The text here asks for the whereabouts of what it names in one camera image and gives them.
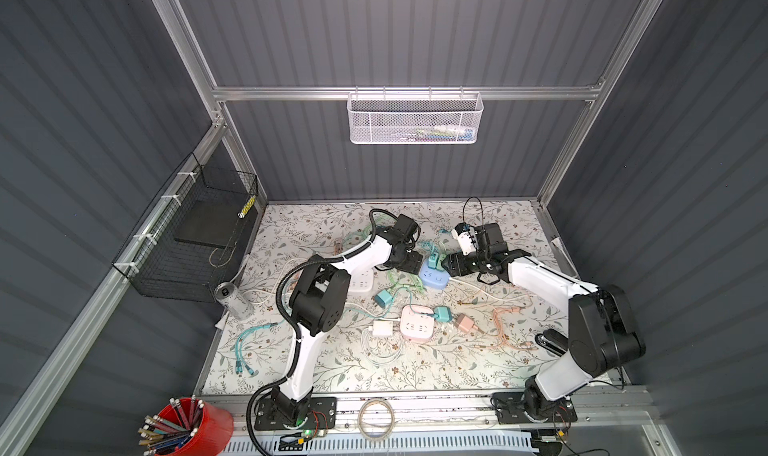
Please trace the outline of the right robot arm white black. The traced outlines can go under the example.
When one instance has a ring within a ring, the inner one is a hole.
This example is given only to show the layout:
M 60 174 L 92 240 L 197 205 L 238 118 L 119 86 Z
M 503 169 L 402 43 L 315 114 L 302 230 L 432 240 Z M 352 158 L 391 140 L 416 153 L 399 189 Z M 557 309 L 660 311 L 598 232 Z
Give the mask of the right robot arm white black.
M 460 250 L 442 261 L 450 276 L 475 274 L 480 283 L 490 276 L 488 285 L 505 282 L 521 287 L 567 315 L 567 335 L 546 330 L 537 336 L 537 343 L 558 359 L 526 381 L 520 405 L 530 420 L 553 418 L 577 390 L 645 354 L 646 344 L 620 288 L 582 281 L 525 250 L 510 249 L 496 223 L 460 223 L 451 235 Z

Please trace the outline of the teal charger plug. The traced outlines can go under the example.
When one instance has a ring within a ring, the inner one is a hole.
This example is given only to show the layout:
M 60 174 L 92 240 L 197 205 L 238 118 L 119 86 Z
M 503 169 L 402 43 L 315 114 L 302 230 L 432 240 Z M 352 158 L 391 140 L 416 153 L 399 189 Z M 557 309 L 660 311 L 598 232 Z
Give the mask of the teal charger plug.
M 382 309 L 387 309 L 393 303 L 394 296 L 387 290 L 381 290 L 374 296 L 374 302 Z
M 430 253 L 428 260 L 427 260 L 427 266 L 431 270 L 437 270 L 441 271 L 440 267 L 440 253 L 433 251 Z
M 453 319 L 451 310 L 446 306 L 437 306 L 433 309 L 433 317 L 437 322 L 448 323 Z

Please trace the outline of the white charger plug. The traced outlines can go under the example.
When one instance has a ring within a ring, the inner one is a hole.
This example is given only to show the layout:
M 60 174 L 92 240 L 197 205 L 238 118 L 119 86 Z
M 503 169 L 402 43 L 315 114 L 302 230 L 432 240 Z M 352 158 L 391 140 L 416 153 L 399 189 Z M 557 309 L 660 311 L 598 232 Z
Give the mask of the white charger plug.
M 371 334 L 376 338 L 388 338 L 394 334 L 394 322 L 389 320 L 374 320 Z

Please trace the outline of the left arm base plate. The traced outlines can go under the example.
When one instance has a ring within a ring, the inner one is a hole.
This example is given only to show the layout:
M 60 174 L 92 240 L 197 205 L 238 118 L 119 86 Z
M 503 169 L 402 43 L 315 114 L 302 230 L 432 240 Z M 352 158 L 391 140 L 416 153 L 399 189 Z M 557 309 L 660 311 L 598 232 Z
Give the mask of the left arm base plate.
M 335 397 L 311 396 L 295 402 L 283 396 L 266 396 L 256 403 L 252 427 L 256 431 L 333 429 L 337 402 Z

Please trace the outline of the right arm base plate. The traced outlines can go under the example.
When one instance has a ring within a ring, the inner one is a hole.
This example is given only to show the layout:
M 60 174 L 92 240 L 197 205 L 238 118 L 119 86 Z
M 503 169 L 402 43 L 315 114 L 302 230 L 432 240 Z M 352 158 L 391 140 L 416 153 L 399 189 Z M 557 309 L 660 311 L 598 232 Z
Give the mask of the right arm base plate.
M 490 404 L 500 424 L 570 424 L 578 420 L 574 405 L 567 398 L 549 401 L 527 391 L 507 391 L 493 393 Z

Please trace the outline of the pink power strip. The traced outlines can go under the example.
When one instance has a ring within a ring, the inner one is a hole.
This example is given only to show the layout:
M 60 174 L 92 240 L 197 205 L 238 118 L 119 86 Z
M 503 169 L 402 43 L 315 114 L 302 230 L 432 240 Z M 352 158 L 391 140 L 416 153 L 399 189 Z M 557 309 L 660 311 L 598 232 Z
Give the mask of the pink power strip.
M 411 342 L 427 343 L 435 333 L 435 313 L 431 308 L 421 305 L 406 305 L 402 308 L 399 331 Z

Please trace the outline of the pink charger plug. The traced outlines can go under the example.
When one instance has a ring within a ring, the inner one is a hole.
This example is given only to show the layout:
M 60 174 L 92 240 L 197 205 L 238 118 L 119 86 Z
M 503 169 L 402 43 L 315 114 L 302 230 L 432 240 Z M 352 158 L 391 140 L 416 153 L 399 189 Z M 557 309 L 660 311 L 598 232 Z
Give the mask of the pink charger plug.
M 477 330 L 477 326 L 475 321 L 466 314 L 460 314 L 456 317 L 455 321 L 455 327 L 458 331 L 464 334 L 469 334 L 472 331 Z

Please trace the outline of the blue power strip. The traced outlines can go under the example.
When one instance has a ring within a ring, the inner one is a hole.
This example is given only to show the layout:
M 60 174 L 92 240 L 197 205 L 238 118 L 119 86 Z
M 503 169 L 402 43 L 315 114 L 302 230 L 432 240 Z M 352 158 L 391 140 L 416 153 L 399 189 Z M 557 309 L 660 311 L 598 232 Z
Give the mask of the blue power strip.
M 428 261 L 422 263 L 418 276 L 425 287 L 439 291 L 444 290 L 450 281 L 446 271 L 431 268 Z

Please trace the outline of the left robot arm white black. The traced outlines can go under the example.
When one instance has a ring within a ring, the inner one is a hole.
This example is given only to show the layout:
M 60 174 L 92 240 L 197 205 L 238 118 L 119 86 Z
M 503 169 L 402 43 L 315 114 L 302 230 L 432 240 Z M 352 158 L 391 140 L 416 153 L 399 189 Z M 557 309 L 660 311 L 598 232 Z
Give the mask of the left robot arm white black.
M 352 277 L 368 270 L 413 273 L 422 264 L 416 251 L 419 224 L 404 214 L 373 208 L 370 234 L 332 257 L 313 255 L 278 282 L 275 304 L 293 331 L 284 375 L 257 389 L 248 401 L 252 412 L 267 396 L 286 418 L 299 423 L 309 411 L 313 374 L 323 342 L 344 314 Z

